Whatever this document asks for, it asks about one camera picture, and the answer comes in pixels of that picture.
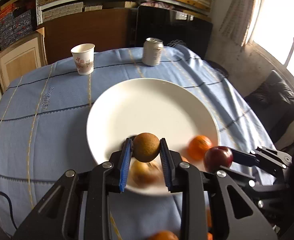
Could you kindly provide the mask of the dark red plum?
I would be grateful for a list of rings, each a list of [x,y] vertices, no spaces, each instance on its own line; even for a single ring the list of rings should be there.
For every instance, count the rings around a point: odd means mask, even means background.
[[[217,171],[220,166],[229,168],[232,162],[232,151],[225,146],[215,146],[208,149],[203,159],[204,168],[209,173]]]

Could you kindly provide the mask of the brown kiwi fruit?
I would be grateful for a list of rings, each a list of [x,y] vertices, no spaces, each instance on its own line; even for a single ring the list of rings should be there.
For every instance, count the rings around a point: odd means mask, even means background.
[[[140,133],[133,140],[133,157],[143,163],[153,161],[159,154],[160,140],[154,134]]]

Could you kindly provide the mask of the large orange tangerine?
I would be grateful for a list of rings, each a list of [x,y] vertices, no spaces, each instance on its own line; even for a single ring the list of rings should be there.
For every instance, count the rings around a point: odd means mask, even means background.
[[[163,230],[150,236],[148,240],[179,240],[177,235],[168,230]]]

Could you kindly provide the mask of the black leather chair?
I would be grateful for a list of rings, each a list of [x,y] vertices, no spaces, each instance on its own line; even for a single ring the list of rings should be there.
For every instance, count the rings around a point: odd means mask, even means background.
[[[275,70],[244,100],[259,118],[272,142],[277,142],[294,121],[294,92]]]

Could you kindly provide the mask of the blue checked tablecloth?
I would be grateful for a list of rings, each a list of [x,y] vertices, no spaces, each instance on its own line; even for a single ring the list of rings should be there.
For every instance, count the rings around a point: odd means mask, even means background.
[[[142,48],[103,51],[79,75],[67,58],[14,80],[0,100],[0,226],[9,235],[67,171],[92,170],[133,135],[182,155],[191,139],[250,152],[273,143],[253,110],[199,55],[177,45],[154,67]],[[210,124],[215,123],[215,131]]]

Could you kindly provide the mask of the orange spotted fruit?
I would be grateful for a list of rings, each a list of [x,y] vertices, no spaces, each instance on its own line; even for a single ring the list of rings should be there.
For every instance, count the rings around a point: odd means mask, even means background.
[[[162,168],[157,161],[148,163],[135,160],[130,168],[131,178],[138,187],[147,187],[159,182],[162,178]]]

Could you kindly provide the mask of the white curtain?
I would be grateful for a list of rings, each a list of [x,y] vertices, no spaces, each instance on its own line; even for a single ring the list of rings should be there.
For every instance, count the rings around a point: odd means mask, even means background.
[[[253,32],[261,0],[231,0],[220,26],[222,36],[238,46],[245,46]]]

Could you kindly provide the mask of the white drink can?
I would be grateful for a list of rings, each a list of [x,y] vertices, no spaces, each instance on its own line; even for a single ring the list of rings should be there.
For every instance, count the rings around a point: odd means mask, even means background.
[[[144,42],[142,62],[147,66],[157,66],[160,64],[163,51],[163,41],[149,37]]]

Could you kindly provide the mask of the black monitor screen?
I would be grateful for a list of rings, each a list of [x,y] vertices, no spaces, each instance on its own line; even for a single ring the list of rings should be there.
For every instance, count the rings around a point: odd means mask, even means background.
[[[204,58],[213,24],[176,10],[139,6],[135,46],[141,47],[149,37],[163,41],[165,46],[184,45]]]

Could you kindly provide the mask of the wooden framed panel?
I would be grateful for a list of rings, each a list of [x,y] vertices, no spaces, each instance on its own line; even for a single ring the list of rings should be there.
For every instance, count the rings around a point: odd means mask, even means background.
[[[5,91],[16,78],[45,65],[45,29],[40,28],[0,51],[2,91]]]

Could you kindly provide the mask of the white paper cup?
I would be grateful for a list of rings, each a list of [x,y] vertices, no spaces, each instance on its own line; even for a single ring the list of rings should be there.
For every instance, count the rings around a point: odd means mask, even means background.
[[[94,48],[94,44],[84,43],[71,49],[73,60],[79,75],[88,75],[93,72]]]

